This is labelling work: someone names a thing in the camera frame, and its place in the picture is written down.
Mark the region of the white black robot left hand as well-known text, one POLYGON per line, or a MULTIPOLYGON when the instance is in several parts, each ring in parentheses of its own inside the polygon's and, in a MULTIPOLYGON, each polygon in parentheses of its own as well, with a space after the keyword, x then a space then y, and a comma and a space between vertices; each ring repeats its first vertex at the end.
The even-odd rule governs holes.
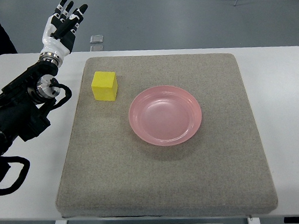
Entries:
POLYGON ((88 9, 88 5, 83 4, 71 11, 73 5, 73 1, 61 0, 48 18, 42 35, 44 47, 40 52, 40 60, 50 60, 60 66, 64 57, 72 52, 75 34, 88 9))

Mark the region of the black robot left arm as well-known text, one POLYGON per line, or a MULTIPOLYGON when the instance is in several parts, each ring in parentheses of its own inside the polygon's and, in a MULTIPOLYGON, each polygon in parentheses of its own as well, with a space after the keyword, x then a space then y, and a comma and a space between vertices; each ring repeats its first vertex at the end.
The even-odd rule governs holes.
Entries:
POLYGON ((22 165, 19 176, 9 188, 1 188, 0 196, 21 187, 30 162, 4 153, 20 137, 23 141, 39 136, 50 126, 50 111, 63 106, 72 97, 71 90, 56 80, 62 59, 53 52, 42 52, 39 60, 7 84, 0 94, 0 183, 12 163, 22 165))

